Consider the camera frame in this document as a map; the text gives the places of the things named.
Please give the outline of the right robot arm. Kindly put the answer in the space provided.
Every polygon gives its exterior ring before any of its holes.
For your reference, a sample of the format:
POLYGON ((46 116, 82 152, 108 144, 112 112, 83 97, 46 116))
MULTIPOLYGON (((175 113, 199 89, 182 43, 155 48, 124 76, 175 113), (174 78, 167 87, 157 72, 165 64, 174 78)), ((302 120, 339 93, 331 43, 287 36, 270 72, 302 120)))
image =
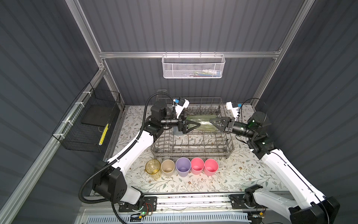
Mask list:
POLYGON ((340 208, 334 197, 326 197, 314 187, 275 147, 267 135, 271 125, 268 115, 255 112, 247 123, 231 117, 210 119, 210 123, 224 133, 246 137, 246 144, 256 157, 265 163, 287 187, 293 199, 287 199, 255 184, 245 189, 243 201, 248 208, 267 207, 293 224, 332 224, 340 208))

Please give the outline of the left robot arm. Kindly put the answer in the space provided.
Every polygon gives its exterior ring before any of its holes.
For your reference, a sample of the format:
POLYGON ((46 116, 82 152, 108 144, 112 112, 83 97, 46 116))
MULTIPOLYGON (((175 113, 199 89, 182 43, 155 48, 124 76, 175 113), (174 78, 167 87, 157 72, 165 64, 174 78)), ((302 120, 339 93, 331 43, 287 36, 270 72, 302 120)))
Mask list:
POLYGON ((171 106, 165 100, 156 101, 151 107, 150 97, 144 108, 143 120, 138 134, 119 153, 100 162, 99 169, 80 187, 78 198, 82 203, 95 204, 102 202, 128 203, 141 207, 144 194, 126 183, 125 175, 136 159, 149 148, 164 132, 165 128, 177 127, 182 133, 189 133, 200 127, 187 120, 182 114, 190 102, 184 98, 170 97, 171 106))

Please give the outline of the green transparent cup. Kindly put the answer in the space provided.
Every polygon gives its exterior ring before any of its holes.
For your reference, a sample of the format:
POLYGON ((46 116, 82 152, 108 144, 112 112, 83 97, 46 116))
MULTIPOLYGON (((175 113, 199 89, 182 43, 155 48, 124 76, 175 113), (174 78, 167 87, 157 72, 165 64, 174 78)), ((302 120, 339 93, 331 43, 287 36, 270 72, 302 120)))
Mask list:
POLYGON ((217 118, 217 115, 191 115, 188 117, 200 117, 201 118, 201 125, 199 128, 195 129, 195 131, 201 132, 217 132, 219 131, 217 128, 210 123, 210 119, 217 118))

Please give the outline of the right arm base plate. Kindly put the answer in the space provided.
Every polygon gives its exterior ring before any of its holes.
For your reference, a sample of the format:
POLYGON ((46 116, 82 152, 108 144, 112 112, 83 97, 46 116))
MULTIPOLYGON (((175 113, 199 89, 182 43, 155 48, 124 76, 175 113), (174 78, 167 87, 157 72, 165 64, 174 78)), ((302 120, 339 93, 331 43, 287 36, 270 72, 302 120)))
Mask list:
POLYGON ((246 193, 231 194, 228 196, 233 209, 264 209, 264 206, 257 204, 253 197, 246 193))

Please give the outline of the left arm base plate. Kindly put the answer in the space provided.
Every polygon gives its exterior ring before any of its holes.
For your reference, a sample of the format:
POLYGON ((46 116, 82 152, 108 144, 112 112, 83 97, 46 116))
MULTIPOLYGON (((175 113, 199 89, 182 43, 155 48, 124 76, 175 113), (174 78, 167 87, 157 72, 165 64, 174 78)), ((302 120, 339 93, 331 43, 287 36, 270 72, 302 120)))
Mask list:
POLYGON ((119 204, 119 212, 154 212, 157 209, 158 198, 153 196, 144 196, 136 204, 127 202, 119 204))

